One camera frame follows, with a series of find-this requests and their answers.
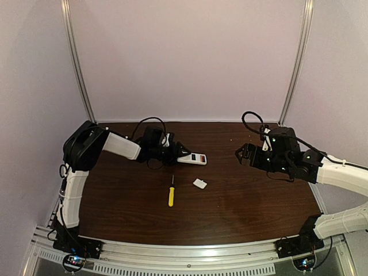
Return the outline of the white remote control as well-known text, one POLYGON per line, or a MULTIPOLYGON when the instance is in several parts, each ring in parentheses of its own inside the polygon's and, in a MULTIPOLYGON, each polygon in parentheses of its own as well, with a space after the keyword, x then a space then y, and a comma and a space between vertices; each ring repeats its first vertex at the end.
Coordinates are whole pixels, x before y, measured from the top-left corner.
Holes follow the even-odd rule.
POLYGON ((205 155, 205 154, 192 153, 189 156, 178 158, 177 162, 178 163, 184 163, 184 164, 193 164, 193 165, 206 166, 207 165, 207 157, 205 155, 206 162, 202 163, 201 158, 200 158, 201 155, 205 155))

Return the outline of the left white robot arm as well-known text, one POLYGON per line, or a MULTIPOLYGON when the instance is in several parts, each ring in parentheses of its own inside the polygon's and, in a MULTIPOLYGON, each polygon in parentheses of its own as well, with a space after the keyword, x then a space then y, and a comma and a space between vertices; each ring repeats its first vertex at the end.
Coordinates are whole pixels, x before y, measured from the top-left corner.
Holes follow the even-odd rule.
POLYGON ((60 191, 62 201, 57 220, 66 228, 79 225, 79 208, 86 178, 103 151, 139 163, 155 159, 164 166, 173 166, 178 163, 178 158, 191 154, 182 143, 174 141, 173 133, 165 133, 161 128, 146 127, 142 137, 134 140, 85 121, 63 146, 66 180, 60 191))

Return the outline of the white battery cover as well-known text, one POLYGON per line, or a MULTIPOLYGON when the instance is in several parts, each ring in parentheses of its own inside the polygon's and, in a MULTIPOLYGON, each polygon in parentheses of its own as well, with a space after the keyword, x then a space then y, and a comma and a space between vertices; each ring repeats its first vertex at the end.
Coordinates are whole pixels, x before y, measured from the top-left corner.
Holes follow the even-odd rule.
POLYGON ((206 188, 207 186, 207 183, 204 182, 203 180, 201 179, 196 179, 194 182, 193 182, 193 185, 198 187, 199 189, 204 189, 206 188))

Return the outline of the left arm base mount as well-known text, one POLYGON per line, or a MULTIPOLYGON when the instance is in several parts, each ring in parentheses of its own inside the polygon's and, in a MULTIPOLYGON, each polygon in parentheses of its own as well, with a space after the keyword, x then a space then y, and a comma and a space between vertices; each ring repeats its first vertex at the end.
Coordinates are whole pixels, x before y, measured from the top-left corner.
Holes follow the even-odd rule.
POLYGON ((103 242, 100 240, 78 237, 63 240, 57 237, 53 242, 53 249, 64 252, 62 266, 67 273, 75 274, 86 267, 89 259, 99 259, 103 242))

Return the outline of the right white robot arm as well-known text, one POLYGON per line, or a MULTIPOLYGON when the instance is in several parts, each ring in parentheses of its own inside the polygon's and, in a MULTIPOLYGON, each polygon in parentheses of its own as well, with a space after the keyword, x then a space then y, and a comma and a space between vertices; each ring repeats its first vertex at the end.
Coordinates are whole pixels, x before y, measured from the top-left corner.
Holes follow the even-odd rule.
MULTIPOLYGON (((293 128, 277 127, 269 130, 261 127, 257 131, 262 146, 245 143, 236 150, 240 164, 263 170, 267 173, 288 175, 312 184, 336 186, 367 196, 367 168, 349 163, 308 145, 302 151, 293 128)), ((322 214, 307 219, 300 235, 325 239, 344 233, 367 229, 367 204, 333 214, 322 214)))

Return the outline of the yellow handled screwdriver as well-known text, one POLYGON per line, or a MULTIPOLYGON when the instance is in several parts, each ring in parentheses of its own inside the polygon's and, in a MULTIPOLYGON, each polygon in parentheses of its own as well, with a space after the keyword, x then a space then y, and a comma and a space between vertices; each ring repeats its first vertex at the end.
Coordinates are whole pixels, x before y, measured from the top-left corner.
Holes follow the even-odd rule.
POLYGON ((173 207, 174 206, 174 194, 175 194, 175 184, 174 184, 175 176, 172 175, 171 178, 171 186, 169 188, 169 194, 168 194, 168 206, 173 207))

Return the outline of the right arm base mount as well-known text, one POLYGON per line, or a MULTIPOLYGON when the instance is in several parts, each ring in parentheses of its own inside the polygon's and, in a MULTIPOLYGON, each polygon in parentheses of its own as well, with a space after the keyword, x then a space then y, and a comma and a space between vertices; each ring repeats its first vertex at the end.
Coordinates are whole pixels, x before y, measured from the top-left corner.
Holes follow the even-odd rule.
POLYGON ((317 263, 316 250, 324 247, 322 240, 308 236, 282 237, 274 242, 278 258, 291 257, 295 269, 310 272, 317 263))

